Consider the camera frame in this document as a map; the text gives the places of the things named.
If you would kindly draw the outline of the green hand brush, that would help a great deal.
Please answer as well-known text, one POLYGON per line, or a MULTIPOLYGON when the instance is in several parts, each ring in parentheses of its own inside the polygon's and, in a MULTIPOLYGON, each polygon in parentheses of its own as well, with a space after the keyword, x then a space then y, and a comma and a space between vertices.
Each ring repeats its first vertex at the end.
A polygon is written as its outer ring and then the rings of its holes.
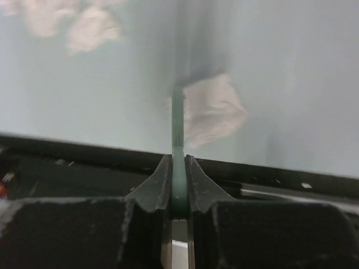
POLYGON ((172 160, 171 185, 172 216, 186 219, 188 215, 187 179, 184 156, 184 94, 183 88, 176 87, 171 98, 172 160))

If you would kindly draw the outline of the paper scrap mid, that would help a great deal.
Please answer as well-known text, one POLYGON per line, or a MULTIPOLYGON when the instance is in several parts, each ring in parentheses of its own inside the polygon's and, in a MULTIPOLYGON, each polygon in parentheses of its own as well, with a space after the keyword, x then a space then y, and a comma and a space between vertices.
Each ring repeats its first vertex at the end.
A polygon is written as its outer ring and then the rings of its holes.
POLYGON ((125 38, 122 22, 117 16, 104 8, 91 6, 80 13, 70 26, 66 47, 70 55, 75 55, 125 38))

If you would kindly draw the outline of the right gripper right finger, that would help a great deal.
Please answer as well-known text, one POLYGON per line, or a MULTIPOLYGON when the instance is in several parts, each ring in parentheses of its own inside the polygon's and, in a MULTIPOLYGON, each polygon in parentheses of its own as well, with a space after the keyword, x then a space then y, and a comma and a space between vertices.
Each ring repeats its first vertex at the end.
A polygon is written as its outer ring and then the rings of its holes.
POLYGON ((189 268, 357 268, 349 218, 322 202, 236 199, 185 158, 189 268))

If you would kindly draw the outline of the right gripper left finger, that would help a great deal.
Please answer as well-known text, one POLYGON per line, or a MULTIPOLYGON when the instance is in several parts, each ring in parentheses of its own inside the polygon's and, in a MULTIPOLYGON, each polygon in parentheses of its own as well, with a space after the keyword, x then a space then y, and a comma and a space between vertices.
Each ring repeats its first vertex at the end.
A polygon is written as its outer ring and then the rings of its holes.
POLYGON ((171 268, 172 157, 126 197, 44 197, 1 214, 2 268, 171 268))

